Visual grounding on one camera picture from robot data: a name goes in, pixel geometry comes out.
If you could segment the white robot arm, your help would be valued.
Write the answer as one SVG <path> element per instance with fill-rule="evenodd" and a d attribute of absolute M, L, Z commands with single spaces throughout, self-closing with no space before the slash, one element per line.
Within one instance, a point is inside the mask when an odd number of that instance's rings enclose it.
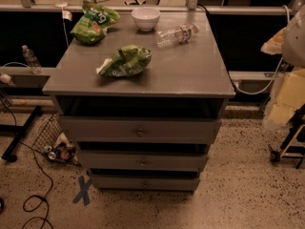
<path fill-rule="evenodd" d="M 292 65 L 290 73 L 280 73 L 274 81 L 263 125 L 275 130 L 288 124 L 305 104 L 305 6 L 261 47 L 266 54 L 281 54 Z"/>

